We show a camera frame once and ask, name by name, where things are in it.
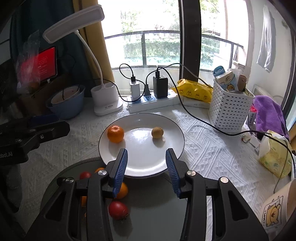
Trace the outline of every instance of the balcony railing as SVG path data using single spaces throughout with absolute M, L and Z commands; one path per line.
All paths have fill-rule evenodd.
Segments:
M 149 31 L 136 31 L 136 32 L 129 32 L 129 33 L 123 33 L 123 34 L 116 34 L 116 35 L 111 35 L 111 36 L 107 36 L 105 37 L 105 39 L 111 39 L 111 38 L 116 38 L 116 37 L 122 37 L 122 36 L 129 36 L 129 35 L 136 35 L 136 34 L 141 34 L 141 49 L 142 49 L 142 60 L 143 60 L 143 65 L 140 66 L 135 66 L 138 68 L 148 68 L 148 67 L 154 67 L 153 65 L 147 65 L 147 54 L 146 54 L 146 40 L 145 40 L 145 34 L 159 34 L 159 33 L 163 33 L 163 34 L 180 34 L 180 31 L 175 31 L 175 30 L 149 30 Z M 232 61 L 234 58 L 234 46 L 236 46 L 236 52 L 238 47 L 240 48 L 244 48 L 244 46 L 231 42 L 229 40 L 226 39 L 222 39 L 216 36 L 212 36 L 212 35 L 207 35 L 207 34 L 202 34 L 203 38 L 209 38 L 209 39 L 214 39 L 214 40 L 218 40 L 224 43 L 228 43 L 231 44 L 231 50 L 230 50 L 230 58 L 229 58 L 229 69 L 232 66 Z

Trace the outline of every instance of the red tomato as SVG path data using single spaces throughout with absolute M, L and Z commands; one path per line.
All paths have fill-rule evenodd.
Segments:
M 115 220 L 125 219 L 128 216 L 128 207 L 120 201 L 112 201 L 109 205 L 109 214 Z
M 82 172 L 80 173 L 79 179 L 85 179 L 85 178 L 90 178 L 91 173 L 90 172 Z

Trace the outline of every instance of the purple towel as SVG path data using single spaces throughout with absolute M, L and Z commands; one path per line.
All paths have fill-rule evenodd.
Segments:
M 281 106 L 274 102 L 268 96 L 256 96 L 253 101 L 257 110 L 256 130 L 257 131 L 274 131 L 289 140 L 286 122 L 281 110 Z

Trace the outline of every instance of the gray tray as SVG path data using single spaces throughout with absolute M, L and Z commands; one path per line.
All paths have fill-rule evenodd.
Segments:
M 105 166 L 100 158 L 91 158 L 73 164 L 61 171 L 46 189 L 41 209 L 57 190 L 56 179 L 73 177 L 79 179 L 83 171 L 93 173 L 98 167 Z M 157 241 L 180 240 L 185 211 L 186 200 L 178 199 L 174 194 L 169 176 L 166 172 L 159 176 L 146 179 L 125 178 L 128 186 L 128 195 L 120 201 L 130 210 L 129 218 L 116 221 L 109 217 L 114 241 Z M 86 219 L 82 219 L 82 240 L 86 239 Z

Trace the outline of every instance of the white basket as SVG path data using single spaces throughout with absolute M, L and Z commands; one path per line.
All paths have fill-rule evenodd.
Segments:
M 211 124 L 227 133 L 241 132 L 255 98 L 249 90 L 246 91 L 250 96 L 227 92 L 214 79 L 209 108 Z

